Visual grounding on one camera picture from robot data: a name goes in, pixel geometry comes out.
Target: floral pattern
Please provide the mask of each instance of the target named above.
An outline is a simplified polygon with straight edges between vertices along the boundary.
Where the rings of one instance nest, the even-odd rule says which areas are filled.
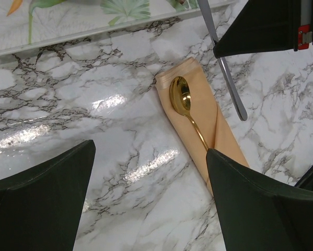
[[[116,15],[110,26],[150,17],[149,0],[103,0],[100,6],[105,14]]]
[[[48,8],[52,7],[54,5],[60,4],[66,0],[32,0],[32,2],[29,5],[29,44],[32,43],[32,22],[33,22],[33,10],[36,7],[39,8]],[[13,12],[18,10],[22,4],[22,0],[14,0],[11,8],[7,14],[7,16],[11,15]]]
[[[169,4],[172,5],[172,7],[177,12],[182,12],[184,10],[188,9],[197,9],[198,8],[198,2],[197,0],[186,0],[183,4],[180,4],[178,0],[167,0]]]

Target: gold spoon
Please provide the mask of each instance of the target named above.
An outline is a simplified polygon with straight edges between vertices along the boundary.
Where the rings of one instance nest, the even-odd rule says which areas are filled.
[[[195,128],[204,147],[208,150],[208,144],[205,141],[198,125],[190,115],[191,94],[188,82],[184,77],[175,77],[170,84],[170,102],[173,109],[180,115],[187,117]]]

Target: white marble surface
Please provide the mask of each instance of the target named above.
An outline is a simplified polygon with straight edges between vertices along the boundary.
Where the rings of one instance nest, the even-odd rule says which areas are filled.
[[[244,3],[214,14],[220,35]],[[154,87],[189,56],[251,168],[293,185],[313,164],[313,47],[228,58],[246,122],[200,16],[0,58],[0,179],[95,141],[74,251],[225,250],[213,199]]]

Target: silver knife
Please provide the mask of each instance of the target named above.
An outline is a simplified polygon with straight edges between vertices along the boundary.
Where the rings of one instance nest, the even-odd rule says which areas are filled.
[[[200,11],[202,12],[204,21],[206,23],[208,32],[210,34],[212,44],[213,44],[213,46],[215,46],[216,43],[218,43],[219,39],[217,36],[217,32],[215,30],[212,12],[211,12],[211,8],[210,8],[210,5],[208,3],[208,0],[198,0],[198,4],[200,7]],[[240,120],[246,121],[248,119],[248,115],[247,115],[246,109],[245,109],[245,107],[241,101],[241,98],[240,98],[240,96],[236,90],[236,87],[234,85],[233,78],[231,77],[226,58],[224,58],[224,57],[219,58],[218,62],[219,62],[219,65],[221,67],[221,71],[223,72],[223,76],[224,76],[224,79],[226,81],[226,85],[227,85],[228,91],[230,93],[230,97],[233,101],[233,104],[234,104],[235,109],[238,113],[238,116],[239,116]]]

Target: folded napkin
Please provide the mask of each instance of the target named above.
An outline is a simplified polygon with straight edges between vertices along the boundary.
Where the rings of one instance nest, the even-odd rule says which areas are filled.
[[[248,163],[214,99],[203,69],[197,60],[188,58],[172,69],[156,75],[156,88],[163,109],[212,193],[206,165],[206,149],[191,122],[175,112],[170,103],[169,87],[177,76],[184,77],[189,84],[190,115],[196,121],[209,148],[217,149],[241,165],[248,167]]]

